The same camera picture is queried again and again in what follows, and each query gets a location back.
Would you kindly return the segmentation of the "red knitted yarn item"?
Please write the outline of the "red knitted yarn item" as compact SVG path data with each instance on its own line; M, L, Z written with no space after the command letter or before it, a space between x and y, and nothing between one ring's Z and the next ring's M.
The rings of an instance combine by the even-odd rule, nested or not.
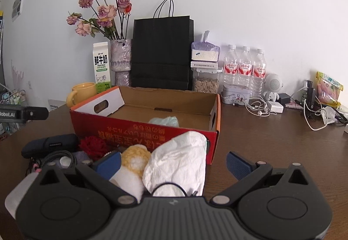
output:
M81 139L79 148L93 161L97 161L113 151L112 147L105 140L96 136L87 136Z

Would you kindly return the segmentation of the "lavender knitted cloth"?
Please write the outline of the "lavender knitted cloth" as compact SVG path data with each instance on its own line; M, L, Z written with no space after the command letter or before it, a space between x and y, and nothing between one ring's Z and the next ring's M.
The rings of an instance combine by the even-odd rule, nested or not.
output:
M76 164L81 164L83 163L84 160L90 160L89 156L84 152L84 151L78 151L78 152L74 152L72 153L72 155L75 157L76 159ZM57 158L54 160L55 164L59 167L62 168L60 165L60 158Z

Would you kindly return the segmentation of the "black zip pouch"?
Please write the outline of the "black zip pouch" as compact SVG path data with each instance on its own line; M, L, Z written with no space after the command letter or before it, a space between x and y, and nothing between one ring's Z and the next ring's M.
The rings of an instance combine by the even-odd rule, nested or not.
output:
M42 159L56 151L78 152L79 142L73 133L32 140L22 148L21 155L25 159Z

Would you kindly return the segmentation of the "white plastic bag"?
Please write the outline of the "white plastic bag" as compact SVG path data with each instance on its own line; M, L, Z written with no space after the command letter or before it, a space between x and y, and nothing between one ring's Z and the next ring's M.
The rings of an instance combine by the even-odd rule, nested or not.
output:
M200 197L206 174L207 138L196 131L156 148L143 171L143 184L155 197Z

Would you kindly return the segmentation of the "pale green plastic bag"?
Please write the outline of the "pale green plastic bag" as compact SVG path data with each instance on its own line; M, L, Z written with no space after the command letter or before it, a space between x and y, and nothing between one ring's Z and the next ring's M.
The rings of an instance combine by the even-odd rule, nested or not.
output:
M149 120L149 124L178 128L179 120L176 116L168 116L166 118L152 118L151 120Z

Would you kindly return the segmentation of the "red cardboard box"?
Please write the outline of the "red cardboard box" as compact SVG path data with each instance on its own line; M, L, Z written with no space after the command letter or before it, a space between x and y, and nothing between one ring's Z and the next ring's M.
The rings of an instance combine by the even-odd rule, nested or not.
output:
M188 131L207 138L206 162L212 164L221 131L218 94L188 90L116 86L70 108L80 139L96 136L112 149L141 144L153 151ZM152 118L176 116L179 127L149 124Z

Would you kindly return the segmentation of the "white power adapter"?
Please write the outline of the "white power adapter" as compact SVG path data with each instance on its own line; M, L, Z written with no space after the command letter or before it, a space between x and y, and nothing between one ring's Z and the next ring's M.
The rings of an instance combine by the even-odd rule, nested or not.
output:
M283 113L284 107L279 102L267 101L267 106L270 112Z

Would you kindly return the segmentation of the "white decorated tin box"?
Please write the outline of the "white decorated tin box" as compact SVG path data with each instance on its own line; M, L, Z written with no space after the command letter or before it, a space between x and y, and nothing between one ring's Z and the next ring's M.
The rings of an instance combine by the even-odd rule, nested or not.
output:
M245 105L249 102L250 90L243 85L224 84L221 92L222 102L227 105Z

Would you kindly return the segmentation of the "yellow ceramic mug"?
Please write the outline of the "yellow ceramic mug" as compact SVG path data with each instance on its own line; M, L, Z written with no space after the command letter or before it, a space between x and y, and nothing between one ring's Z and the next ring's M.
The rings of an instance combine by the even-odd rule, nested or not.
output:
M69 108L83 102L97 94L95 83L86 82L73 86L72 91L66 98L66 104Z

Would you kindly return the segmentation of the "black power adapter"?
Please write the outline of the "black power adapter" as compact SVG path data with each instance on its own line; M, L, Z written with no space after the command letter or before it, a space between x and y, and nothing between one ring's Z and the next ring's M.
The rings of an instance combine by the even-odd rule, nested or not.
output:
M291 96L286 93L280 93L277 102L279 102L281 105L286 105L291 102Z

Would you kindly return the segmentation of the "white green milk carton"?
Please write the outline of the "white green milk carton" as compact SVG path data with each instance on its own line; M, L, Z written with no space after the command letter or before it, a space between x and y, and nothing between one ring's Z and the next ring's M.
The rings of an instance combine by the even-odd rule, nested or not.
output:
M93 44L94 77L97 93L112 86L109 63L109 46L107 42Z

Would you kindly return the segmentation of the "small white robot toy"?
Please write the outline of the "small white robot toy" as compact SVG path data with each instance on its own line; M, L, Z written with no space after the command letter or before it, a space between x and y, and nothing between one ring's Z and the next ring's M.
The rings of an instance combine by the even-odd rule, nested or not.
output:
M283 88L283 82L279 75L271 73L265 77L263 97L266 101L275 102L279 99L279 93Z

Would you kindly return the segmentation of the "clear container of seeds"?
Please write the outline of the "clear container of seeds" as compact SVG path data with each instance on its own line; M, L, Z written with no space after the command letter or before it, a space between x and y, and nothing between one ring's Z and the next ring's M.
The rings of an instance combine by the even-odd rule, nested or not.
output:
M193 91L217 94L222 69L192 68Z

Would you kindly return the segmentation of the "left water bottle red label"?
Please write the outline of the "left water bottle red label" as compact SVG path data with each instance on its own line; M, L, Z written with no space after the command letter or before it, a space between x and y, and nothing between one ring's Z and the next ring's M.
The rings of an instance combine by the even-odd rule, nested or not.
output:
M238 81L238 56L236 46L228 45L228 51L224 57L224 83L237 84Z

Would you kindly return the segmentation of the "water bottle red label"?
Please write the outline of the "water bottle red label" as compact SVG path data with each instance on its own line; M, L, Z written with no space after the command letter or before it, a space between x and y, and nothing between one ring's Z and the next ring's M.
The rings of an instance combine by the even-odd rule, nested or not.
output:
M261 95L266 74L266 68L267 62L265 60L264 51L263 49L257 49L250 83L250 91L252 97L257 97Z
M224 83L237 84L238 81L238 56L236 46L228 45L228 51L224 57Z
M251 61L250 48L243 47L238 62L238 84L249 87L253 64Z

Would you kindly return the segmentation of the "middle water bottle red label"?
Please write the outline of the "middle water bottle red label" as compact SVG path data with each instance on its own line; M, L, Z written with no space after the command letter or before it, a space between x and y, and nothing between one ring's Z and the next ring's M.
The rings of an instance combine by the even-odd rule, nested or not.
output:
M249 87L253 64L251 61L250 48L243 47L238 62L238 84Z

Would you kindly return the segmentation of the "small green bottle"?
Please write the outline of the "small green bottle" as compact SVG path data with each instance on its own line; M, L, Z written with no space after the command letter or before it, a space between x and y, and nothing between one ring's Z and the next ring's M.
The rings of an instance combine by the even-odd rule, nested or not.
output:
M301 102L304 102L307 98L307 91L303 90L301 93Z

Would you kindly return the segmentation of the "right water bottle red label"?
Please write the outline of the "right water bottle red label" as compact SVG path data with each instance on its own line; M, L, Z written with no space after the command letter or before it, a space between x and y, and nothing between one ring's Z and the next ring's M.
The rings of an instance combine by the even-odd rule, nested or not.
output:
M257 49L250 83L250 91L252 97L257 97L261 95L266 74L266 68L267 62L265 60L264 51L263 49Z

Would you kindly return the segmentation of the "black stand device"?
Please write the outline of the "black stand device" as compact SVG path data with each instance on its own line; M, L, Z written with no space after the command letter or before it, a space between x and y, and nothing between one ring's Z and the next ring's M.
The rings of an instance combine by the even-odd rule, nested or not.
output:
M320 108L320 104L316 102L316 90L313 87L313 82L307 80L306 87L306 102L304 103L304 110L306 112L318 110Z

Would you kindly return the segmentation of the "flat white printed box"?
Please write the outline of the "flat white printed box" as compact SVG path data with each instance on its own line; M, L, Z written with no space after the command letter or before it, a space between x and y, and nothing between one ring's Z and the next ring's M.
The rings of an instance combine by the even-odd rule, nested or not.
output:
M191 61L191 68L218 69L217 62Z

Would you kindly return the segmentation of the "purple white ceramic vase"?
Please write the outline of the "purple white ceramic vase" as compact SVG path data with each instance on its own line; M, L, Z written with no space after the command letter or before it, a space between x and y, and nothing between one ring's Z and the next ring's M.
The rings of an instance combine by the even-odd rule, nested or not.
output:
M110 68L115 73L115 85L131 86L132 41L130 39L110 42Z

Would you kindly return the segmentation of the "yellow pink snack bag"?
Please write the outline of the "yellow pink snack bag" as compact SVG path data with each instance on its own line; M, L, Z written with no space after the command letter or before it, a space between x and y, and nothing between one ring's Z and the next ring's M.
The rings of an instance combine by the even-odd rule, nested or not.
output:
M344 86L323 72L316 72L317 98L332 108L340 106L339 95Z

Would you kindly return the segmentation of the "tissue pack in plastic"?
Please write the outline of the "tissue pack in plastic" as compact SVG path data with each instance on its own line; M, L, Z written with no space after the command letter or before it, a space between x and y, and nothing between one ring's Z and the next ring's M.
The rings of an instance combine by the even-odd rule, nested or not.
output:
M191 44L191 59L203 62L217 62L219 60L220 47L208 42L209 30L202 35L201 41Z

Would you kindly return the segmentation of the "black paper shopping bag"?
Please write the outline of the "black paper shopping bag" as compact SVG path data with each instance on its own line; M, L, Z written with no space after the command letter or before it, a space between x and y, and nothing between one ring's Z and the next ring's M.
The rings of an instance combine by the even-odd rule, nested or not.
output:
M192 89L194 21L189 16L174 16L174 9L173 0L164 0L153 17L134 20L132 87Z

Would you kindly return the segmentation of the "dried pink rose bouquet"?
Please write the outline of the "dried pink rose bouquet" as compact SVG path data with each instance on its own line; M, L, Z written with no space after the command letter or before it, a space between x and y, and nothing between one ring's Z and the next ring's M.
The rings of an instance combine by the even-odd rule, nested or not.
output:
M100 33L109 40L126 39L132 11L130 0L79 0L79 7L93 11L89 18L69 13L66 22L75 27L79 36L95 37Z

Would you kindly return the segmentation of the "white wired earphones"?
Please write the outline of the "white wired earphones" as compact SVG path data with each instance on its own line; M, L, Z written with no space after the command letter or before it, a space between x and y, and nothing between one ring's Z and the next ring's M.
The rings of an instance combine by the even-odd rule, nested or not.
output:
M266 100L260 95L249 98L248 102L245 102L245 108L250 114L258 117L277 114L268 107Z

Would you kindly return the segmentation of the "paper sheet on wall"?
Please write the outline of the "paper sheet on wall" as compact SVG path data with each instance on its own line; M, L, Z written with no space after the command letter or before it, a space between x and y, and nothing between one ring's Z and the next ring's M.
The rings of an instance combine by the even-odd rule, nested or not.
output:
M23 0L14 0L12 5L11 19L14 22L22 13Z

